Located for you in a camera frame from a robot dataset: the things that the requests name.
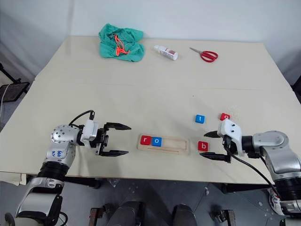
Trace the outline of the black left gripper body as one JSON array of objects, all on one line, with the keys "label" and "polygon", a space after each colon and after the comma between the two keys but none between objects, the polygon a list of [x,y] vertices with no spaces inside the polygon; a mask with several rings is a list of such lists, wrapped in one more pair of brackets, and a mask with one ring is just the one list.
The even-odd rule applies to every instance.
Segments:
[{"label": "black left gripper body", "polygon": [[109,124],[105,124],[102,129],[97,130],[97,135],[95,138],[96,151],[95,154],[99,156],[110,156],[110,152],[105,152],[104,148],[108,144],[109,136],[106,134],[109,130]]}]

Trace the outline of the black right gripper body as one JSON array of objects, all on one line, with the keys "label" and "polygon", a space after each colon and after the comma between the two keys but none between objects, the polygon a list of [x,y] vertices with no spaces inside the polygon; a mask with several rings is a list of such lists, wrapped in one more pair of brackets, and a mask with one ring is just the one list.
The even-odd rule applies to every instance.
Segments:
[{"label": "black right gripper body", "polygon": [[237,146],[232,141],[231,137],[229,137],[228,135],[225,135],[223,137],[222,143],[223,143],[223,147],[226,150],[226,152],[228,153],[228,155],[237,155],[238,154]]}]

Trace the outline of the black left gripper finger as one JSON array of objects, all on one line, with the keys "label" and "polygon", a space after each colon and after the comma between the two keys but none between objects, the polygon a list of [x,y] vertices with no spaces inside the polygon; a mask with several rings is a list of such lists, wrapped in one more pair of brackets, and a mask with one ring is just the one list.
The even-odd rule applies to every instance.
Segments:
[{"label": "black left gripper finger", "polygon": [[107,122],[104,125],[104,130],[108,131],[109,129],[115,129],[115,130],[131,130],[129,126],[126,126],[121,123],[115,123],[115,122]]},{"label": "black left gripper finger", "polygon": [[101,156],[104,157],[117,157],[125,154],[128,154],[128,151],[121,151],[121,150],[101,151]]}]

